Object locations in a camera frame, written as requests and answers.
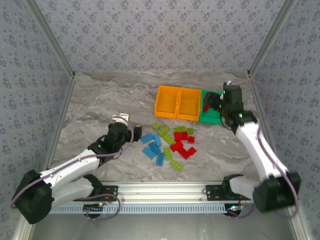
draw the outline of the gray marble floor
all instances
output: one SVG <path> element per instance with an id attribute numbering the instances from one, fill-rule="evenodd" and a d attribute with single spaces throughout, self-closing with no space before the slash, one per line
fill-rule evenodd
<path id="1" fill-rule="evenodd" d="M 180 125 L 193 127 L 197 153 L 187 161 L 173 153 L 173 158 L 184 165 L 178 172 L 168 161 L 163 167 L 156 166 L 155 159 L 150 160 L 142 153 L 145 145 L 135 142 L 120 158 L 92 171 L 99 179 L 202 181 L 222 180 L 230 174 L 258 179 L 247 150 L 231 131 L 221 125 L 154 116 L 159 85 L 221 91 L 223 82 L 235 78 L 225 72 L 77 73 L 52 165 L 76 156 L 106 134 L 113 114 L 128 113 L 130 121 L 142 125 L 143 134 L 154 132 L 151 126 L 155 122 L 171 129 Z M 248 84 L 241 87 L 245 108 L 257 115 Z"/>

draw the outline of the lime green lego brick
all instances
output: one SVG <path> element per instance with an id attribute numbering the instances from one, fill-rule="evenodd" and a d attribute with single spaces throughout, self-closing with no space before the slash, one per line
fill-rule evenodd
<path id="1" fill-rule="evenodd" d="M 171 149 L 170 147 L 165 147 L 163 149 L 165 160 L 172 160 L 172 154 L 171 154 Z"/>
<path id="2" fill-rule="evenodd" d="M 193 135 L 194 134 L 194 129 L 192 127 L 189 127 L 186 129 L 186 132 L 188 133 L 188 135 Z"/>
<path id="3" fill-rule="evenodd" d="M 184 166 L 181 163 L 179 163 L 179 162 L 177 162 L 176 160 L 173 160 L 173 159 L 171 160 L 169 165 L 171 167 L 173 167 L 174 169 L 178 170 L 179 172 L 181 172 L 182 169 L 184 168 Z"/>
<path id="4" fill-rule="evenodd" d="M 153 128 L 154 130 L 158 130 L 159 128 L 161 128 L 161 126 L 160 126 L 159 123 L 155 122 L 155 123 L 152 125 L 152 128 Z"/>
<path id="5" fill-rule="evenodd" d="M 167 132 L 169 132 L 170 128 L 168 126 L 164 126 L 159 132 L 158 135 L 163 137 Z"/>
<path id="6" fill-rule="evenodd" d="M 186 129 L 185 126 L 177 126 L 177 127 L 175 127 L 175 128 L 173 129 L 173 132 L 174 132 L 174 133 L 177 133 L 177 132 L 181 133 L 181 132 L 185 132 L 185 131 L 187 131 L 187 129 Z"/>
<path id="7" fill-rule="evenodd" d="M 175 143 L 175 140 L 174 140 L 168 133 L 166 133 L 165 135 L 163 135 L 162 138 L 163 138 L 170 146 Z"/>

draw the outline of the wire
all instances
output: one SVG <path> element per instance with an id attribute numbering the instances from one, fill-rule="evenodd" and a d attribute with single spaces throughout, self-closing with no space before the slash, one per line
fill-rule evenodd
<path id="1" fill-rule="evenodd" d="M 78 158 L 78 159 L 76 159 L 76 160 L 74 160 L 74 161 L 69 162 L 68 164 L 66 164 L 66 165 L 64 165 L 64 166 L 62 166 L 62 167 L 54 170 L 54 171 L 51 172 L 50 174 L 48 174 L 48 175 L 46 175 L 46 176 L 42 176 L 42 177 L 40 177 L 39 179 L 37 179 L 37 180 L 29 183 L 27 186 L 25 186 L 24 188 L 22 188 L 22 189 L 17 193 L 17 195 L 15 195 L 14 198 L 12 199 L 12 201 L 11 201 L 11 203 L 10 203 L 10 207 L 11 207 L 12 209 L 15 208 L 15 202 L 17 201 L 17 199 L 18 199 L 22 194 L 24 194 L 24 192 L 25 192 L 26 190 L 28 190 L 29 188 L 31 188 L 32 186 L 36 185 L 37 183 L 39 183 L 39 182 L 41 182 L 41 181 L 49 178 L 49 177 L 52 176 L 52 175 L 55 175 L 55 174 L 59 173 L 60 171 L 66 169 L 66 168 L 68 168 L 68 167 L 70 167 L 71 165 L 73 165 L 73 164 L 75 164 L 75 163 L 77 163 L 77 162 L 79 162 L 79 161 L 82 161 L 82 160 L 84 160 L 84 159 L 94 158 L 94 157 L 95 157 L 95 158 L 105 158 L 105 157 L 115 156 L 115 155 L 117 155 L 117 154 L 123 153 L 123 152 L 126 151 L 129 147 L 131 147 L 131 145 L 132 145 L 132 143 L 133 143 L 133 141 L 134 141 L 134 129 L 132 128 L 132 126 L 129 124 L 129 122 L 128 122 L 125 118 L 123 118 L 123 117 L 121 117 L 121 116 L 115 116 L 115 118 L 124 120 L 124 121 L 127 123 L 127 125 L 129 126 L 129 128 L 130 128 L 130 131 L 131 131 L 131 139 L 130 139 L 130 142 L 129 142 L 129 144 L 128 144 L 128 146 L 127 146 L 126 148 L 124 148 L 124 149 L 122 149 L 122 150 L 120 150 L 120 151 L 118 151 L 118 152 L 113 152 L 113 153 L 108 153 L 108 154 L 92 154 L 92 155 L 87 155 L 87 156 L 83 156 L 83 157 L 80 157 L 80 158 Z"/>
<path id="2" fill-rule="evenodd" d="M 238 216 L 237 214 L 235 214 L 234 212 L 232 211 L 227 211 L 229 214 L 233 215 L 232 218 L 235 218 L 235 219 L 245 219 L 247 217 L 249 217 L 255 210 L 255 205 L 253 204 L 253 207 L 252 209 L 244 216 Z"/>
<path id="3" fill-rule="evenodd" d="M 222 126 L 224 126 L 227 130 L 232 130 L 231 128 L 228 128 L 225 124 L 224 124 L 224 122 L 222 121 L 222 115 L 221 115 L 221 113 L 220 113 L 220 121 L 221 121 L 221 124 L 222 124 Z"/>
<path id="4" fill-rule="evenodd" d="M 113 160 L 120 158 L 121 154 L 122 154 L 122 152 L 120 152 L 120 155 L 117 156 L 117 157 L 115 157 Z"/>
<path id="5" fill-rule="evenodd" d="M 93 221 L 109 220 L 109 219 L 112 219 L 112 218 L 114 218 L 115 216 L 117 216 L 118 213 L 120 212 L 120 209 L 121 209 L 120 199 L 119 199 L 116 195 L 113 195 L 113 194 L 110 194 L 110 193 L 104 193 L 104 194 L 100 194 L 100 195 L 96 195 L 96 196 L 82 197 L 82 198 L 78 198 L 77 200 L 91 200 L 91 199 L 97 199 L 97 198 L 101 198 L 101 197 L 112 197 L 112 198 L 116 199 L 117 202 L 118 202 L 118 208 L 116 209 L 115 213 L 112 214 L 111 216 L 99 217 L 99 218 L 89 217 L 89 212 L 90 212 L 90 210 L 91 210 L 91 208 L 89 208 L 89 209 L 86 211 L 86 214 L 85 214 L 88 220 L 93 220 Z"/>
<path id="6" fill-rule="evenodd" d="M 265 120 L 267 119 L 268 113 L 270 111 L 270 109 L 269 109 L 270 108 L 270 98 L 269 98 L 269 95 L 268 95 L 267 88 L 260 81 L 252 79 L 252 78 L 238 78 L 235 81 L 232 81 L 232 83 L 239 83 L 239 82 L 244 82 L 244 81 L 245 82 L 246 81 L 252 81 L 252 82 L 255 82 L 255 83 L 259 84 L 263 88 L 263 90 L 265 92 L 265 96 L 266 96 L 266 100 L 267 100 L 266 112 L 265 112 L 265 116 L 261 119 L 261 123 L 262 124 L 259 124 L 256 136 L 257 136 L 258 143 L 259 143 L 261 149 L 263 150 L 264 154 L 267 156 L 267 158 L 270 160 L 272 165 L 279 171 L 279 173 L 282 175 L 282 177 L 284 178 L 286 183 L 289 185 L 289 188 L 290 188 L 290 190 L 291 190 L 291 192 L 293 194 L 293 197 L 294 197 L 295 211 L 293 212 L 293 214 L 290 215 L 290 216 L 282 215 L 280 213 L 278 213 L 278 214 L 281 217 L 285 218 L 285 219 L 294 218 L 297 215 L 298 211 L 299 211 L 299 199 L 298 199 L 298 195 L 297 195 L 297 192 L 295 190 L 295 187 L 293 186 L 292 182 L 290 181 L 290 179 L 288 178 L 286 173 L 284 171 L 282 171 L 282 169 L 279 167 L 279 165 L 276 163 L 276 161 L 270 156 L 270 154 L 266 150 L 266 148 L 265 148 L 265 146 L 264 146 L 264 144 L 262 143 L 262 140 L 261 140 L 262 125 L 265 123 Z"/>

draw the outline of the enclosure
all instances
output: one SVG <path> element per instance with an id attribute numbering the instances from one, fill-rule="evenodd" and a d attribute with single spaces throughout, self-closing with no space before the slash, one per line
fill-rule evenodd
<path id="1" fill-rule="evenodd" d="M 318 1 L 2 0 L 0 8 L 0 239 L 320 239 Z M 301 177 L 295 218 L 256 210 L 229 219 L 216 208 L 235 201 L 206 200 L 204 186 L 226 176 L 259 180 L 241 141 L 202 111 L 206 91 L 222 92 L 235 79 L 243 79 L 244 108 L 259 122 L 269 106 L 264 136 Z M 269 104 L 251 80 L 266 87 Z M 170 97 L 157 98 L 161 91 Z M 108 221 L 68 210 L 76 202 L 34 225 L 10 209 L 26 172 L 77 156 L 119 113 L 143 135 L 156 133 L 154 123 L 171 136 L 176 127 L 193 128 L 195 142 L 185 145 L 196 153 L 186 161 L 173 152 L 183 164 L 177 171 L 169 161 L 157 166 L 138 141 L 90 171 L 119 186 L 130 208 Z M 150 204 L 181 208 L 133 210 Z M 248 200 L 243 212 L 252 206 Z"/>

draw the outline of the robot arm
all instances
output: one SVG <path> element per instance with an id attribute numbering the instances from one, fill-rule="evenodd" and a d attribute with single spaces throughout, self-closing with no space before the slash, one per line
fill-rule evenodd
<path id="1" fill-rule="evenodd" d="M 128 130 L 128 114 L 114 115 L 113 119 L 115 122 L 109 124 L 107 135 L 78 156 L 57 167 L 40 173 L 31 170 L 23 176 L 12 201 L 30 224 L 42 220 L 58 205 L 102 194 L 102 183 L 92 174 L 83 174 L 112 160 L 126 142 L 131 139 L 136 142 L 142 135 L 142 127 L 137 125 L 132 137 Z"/>
<path id="2" fill-rule="evenodd" d="M 264 136 L 260 134 L 259 138 L 265 151 L 262 149 L 257 135 L 258 121 L 251 111 L 244 110 L 240 86 L 230 85 L 230 82 L 225 83 L 223 94 L 206 93 L 203 105 L 207 106 L 204 109 L 213 108 L 219 111 L 225 123 L 230 126 L 232 132 L 247 149 L 260 178 L 260 181 L 255 181 L 240 174 L 226 176 L 222 182 L 225 195 L 229 196 L 230 199 L 235 194 L 252 199 L 261 212 L 294 205 L 294 195 L 278 169 L 286 174 L 296 193 L 298 193 L 300 187 L 300 176 L 296 172 L 288 171 L 287 167 L 272 151 Z M 278 168 L 269 160 L 265 152 L 274 160 Z"/>

